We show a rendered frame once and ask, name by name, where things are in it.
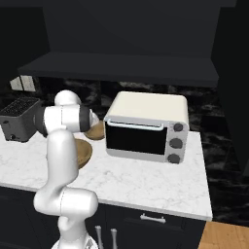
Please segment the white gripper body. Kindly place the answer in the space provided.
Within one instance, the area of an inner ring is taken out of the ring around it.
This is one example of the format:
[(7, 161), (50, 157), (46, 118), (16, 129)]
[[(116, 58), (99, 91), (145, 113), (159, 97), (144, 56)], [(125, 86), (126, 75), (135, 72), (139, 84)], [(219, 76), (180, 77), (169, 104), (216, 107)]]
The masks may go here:
[(94, 127), (99, 124), (99, 119), (92, 110), (89, 110), (89, 124), (90, 127)]

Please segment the small wooden bowl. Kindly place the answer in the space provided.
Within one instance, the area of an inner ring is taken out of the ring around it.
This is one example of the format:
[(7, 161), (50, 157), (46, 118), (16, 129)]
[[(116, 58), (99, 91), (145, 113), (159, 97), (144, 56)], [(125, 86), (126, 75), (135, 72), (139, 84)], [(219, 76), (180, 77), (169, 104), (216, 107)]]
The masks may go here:
[(100, 121), (93, 126), (89, 131), (85, 132), (85, 136), (91, 140), (101, 140), (104, 138), (104, 124)]

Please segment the large wooden bowl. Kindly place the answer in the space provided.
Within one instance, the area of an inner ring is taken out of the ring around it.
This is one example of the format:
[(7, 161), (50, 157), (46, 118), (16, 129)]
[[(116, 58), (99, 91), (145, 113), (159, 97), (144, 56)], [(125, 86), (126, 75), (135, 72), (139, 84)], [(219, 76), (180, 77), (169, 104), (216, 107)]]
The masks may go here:
[(83, 168), (90, 160), (92, 155), (92, 146), (90, 143), (83, 139), (76, 139), (78, 165)]

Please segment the black base cabinet door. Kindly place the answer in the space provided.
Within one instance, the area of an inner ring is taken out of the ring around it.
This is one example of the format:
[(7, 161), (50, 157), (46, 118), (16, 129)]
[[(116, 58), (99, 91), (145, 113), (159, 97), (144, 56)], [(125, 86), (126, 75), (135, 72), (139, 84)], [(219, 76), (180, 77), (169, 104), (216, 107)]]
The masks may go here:
[(95, 227), (101, 227), (101, 240), (104, 249), (108, 248), (108, 240), (106, 239), (106, 216), (105, 216), (105, 205), (103, 203), (98, 204), (98, 208), (95, 214), (92, 217), (86, 219), (86, 228), (89, 235), (95, 240), (98, 241), (97, 232)]
[(114, 249), (112, 229), (117, 230), (117, 235), (116, 235), (117, 249), (123, 249), (122, 243), (119, 240), (119, 236), (122, 234), (121, 230), (123, 223), (123, 216), (120, 211), (120, 207), (115, 205), (108, 205), (106, 207), (106, 220), (107, 220), (107, 232), (109, 235), (110, 249)]

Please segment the black base cabinet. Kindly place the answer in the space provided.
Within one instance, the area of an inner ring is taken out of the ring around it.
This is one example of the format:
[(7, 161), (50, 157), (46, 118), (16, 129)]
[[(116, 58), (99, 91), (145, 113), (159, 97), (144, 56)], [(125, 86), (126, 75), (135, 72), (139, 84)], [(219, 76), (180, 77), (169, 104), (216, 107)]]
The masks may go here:
[(57, 217), (33, 206), (34, 193), (0, 187), (0, 249), (51, 249), (59, 239)]

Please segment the tall black cabinet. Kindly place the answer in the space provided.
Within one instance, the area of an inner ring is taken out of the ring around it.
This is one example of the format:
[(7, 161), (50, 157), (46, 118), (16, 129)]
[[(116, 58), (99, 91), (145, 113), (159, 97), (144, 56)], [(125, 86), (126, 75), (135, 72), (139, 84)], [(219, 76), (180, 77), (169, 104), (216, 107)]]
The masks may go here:
[(240, 172), (249, 177), (249, 0), (223, 0), (212, 60)]

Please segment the black toaster oven door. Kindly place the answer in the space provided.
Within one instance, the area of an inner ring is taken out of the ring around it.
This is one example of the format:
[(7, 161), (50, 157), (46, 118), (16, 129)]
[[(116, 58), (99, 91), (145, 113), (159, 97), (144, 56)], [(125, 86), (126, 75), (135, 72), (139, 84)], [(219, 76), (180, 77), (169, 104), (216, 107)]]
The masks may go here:
[(108, 149), (163, 155), (165, 151), (167, 128), (145, 130), (105, 124)]

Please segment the white toaster oven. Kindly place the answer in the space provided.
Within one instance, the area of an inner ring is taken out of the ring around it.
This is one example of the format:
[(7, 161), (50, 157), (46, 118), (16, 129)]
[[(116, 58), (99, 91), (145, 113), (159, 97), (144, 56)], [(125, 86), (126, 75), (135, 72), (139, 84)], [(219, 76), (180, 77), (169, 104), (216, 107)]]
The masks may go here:
[[(164, 127), (167, 128), (165, 151), (163, 155), (108, 149), (106, 143), (106, 152), (110, 156), (136, 160), (169, 162), (167, 157), (171, 154), (176, 154), (180, 157), (179, 163), (184, 160), (187, 137), (190, 130), (188, 102), (185, 96), (120, 91), (104, 117), (104, 131), (105, 124), (107, 124), (107, 120), (109, 119), (115, 123), (135, 125), (160, 126), (163, 124)], [(173, 129), (173, 126), (177, 123), (183, 125), (183, 130), (180, 132), (175, 132)], [(173, 138), (182, 140), (183, 147), (181, 149), (174, 149), (169, 145), (169, 141)]]

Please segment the dark grey toaster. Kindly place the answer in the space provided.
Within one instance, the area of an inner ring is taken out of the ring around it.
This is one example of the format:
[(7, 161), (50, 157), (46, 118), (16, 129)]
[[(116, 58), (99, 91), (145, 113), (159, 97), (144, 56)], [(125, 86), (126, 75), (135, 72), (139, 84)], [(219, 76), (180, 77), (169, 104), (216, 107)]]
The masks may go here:
[(33, 122), (41, 100), (20, 97), (0, 111), (0, 125), (7, 141), (27, 142), (35, 133)]

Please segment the black drawer front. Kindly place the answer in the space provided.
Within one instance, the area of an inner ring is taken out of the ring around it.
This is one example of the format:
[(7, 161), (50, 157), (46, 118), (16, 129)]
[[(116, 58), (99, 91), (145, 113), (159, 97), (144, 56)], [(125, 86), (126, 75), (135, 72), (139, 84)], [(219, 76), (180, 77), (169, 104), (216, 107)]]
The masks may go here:
[[(140, 215), (160, 218), (165, 224), (144, 221)], [(123, 249), (197, 249), (205, 222), (196, 219), (123, 208), (119, 240)]]

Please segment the white wall outlet plate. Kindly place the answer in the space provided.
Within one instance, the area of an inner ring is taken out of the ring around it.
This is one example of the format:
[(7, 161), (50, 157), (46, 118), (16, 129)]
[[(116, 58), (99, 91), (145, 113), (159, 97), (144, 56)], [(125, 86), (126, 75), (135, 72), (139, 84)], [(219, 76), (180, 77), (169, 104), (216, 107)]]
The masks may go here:
[(22, 82), (23, 89), (25, 91), (32, 91), (32, 92), (36, 91), (35, 84), (34, 84), (33, 78), (31, 76), (21, 75), (20, 79)]
[(11, 88), (13, 90), (22, 90), (22, 84), (20, 81), (20, 77), (16, 77), (10, 81)]

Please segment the open black wall cabinet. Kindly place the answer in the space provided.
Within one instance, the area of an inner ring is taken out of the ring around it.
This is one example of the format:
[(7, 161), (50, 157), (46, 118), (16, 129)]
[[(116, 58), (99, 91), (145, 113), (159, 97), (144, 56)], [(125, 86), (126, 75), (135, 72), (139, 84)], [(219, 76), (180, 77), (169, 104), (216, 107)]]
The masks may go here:
[(50, 51), (21, 74), (213, 88), (216, 0), (42, 0)]

